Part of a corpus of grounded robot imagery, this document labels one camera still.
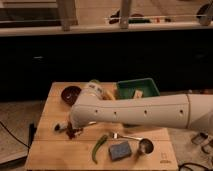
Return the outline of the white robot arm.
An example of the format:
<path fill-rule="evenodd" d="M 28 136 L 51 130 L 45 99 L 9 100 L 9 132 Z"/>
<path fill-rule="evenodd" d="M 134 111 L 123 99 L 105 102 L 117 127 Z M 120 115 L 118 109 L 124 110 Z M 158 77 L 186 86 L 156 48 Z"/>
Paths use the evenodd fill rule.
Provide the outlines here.
<path fill-rule="evenodd" d="M 213 135 L 212 94 L 104 100 L 104 93 L 99 83 L 84 85 L 71 107 L 70 122 L 74 129 L 95 121 L 187 129 Z"/>

